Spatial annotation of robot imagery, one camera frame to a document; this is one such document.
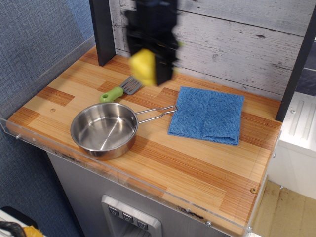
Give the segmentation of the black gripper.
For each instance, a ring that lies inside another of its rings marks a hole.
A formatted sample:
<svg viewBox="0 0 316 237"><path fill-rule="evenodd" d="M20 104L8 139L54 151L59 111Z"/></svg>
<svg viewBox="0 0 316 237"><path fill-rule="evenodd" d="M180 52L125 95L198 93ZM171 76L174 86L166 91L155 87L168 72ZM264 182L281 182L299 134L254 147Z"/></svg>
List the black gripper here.
<svg viewBox="0 0 316 237"><path fill-rule="evenodd" d="M124 15L127 18L127 44L131 56L147 48L150 43L178 44L172 32L177 24L176 7L138 7L136 11L127 10ZM156 86L172 79L176 60L176 54L155 54Z"/></svg>

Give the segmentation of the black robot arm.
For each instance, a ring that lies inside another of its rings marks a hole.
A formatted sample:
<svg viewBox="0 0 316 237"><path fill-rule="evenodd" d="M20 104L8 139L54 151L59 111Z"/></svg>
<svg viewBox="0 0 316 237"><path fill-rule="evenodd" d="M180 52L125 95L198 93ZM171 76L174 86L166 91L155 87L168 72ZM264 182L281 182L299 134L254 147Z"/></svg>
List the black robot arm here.
<svg viewBox="0 0 316 237"><path fill-rule="evenodd" d="M177 1L137 0L127 10L126 36L132 75L144 86L159 86L173 77L179 43L173 33L177 25Z"/></svg>

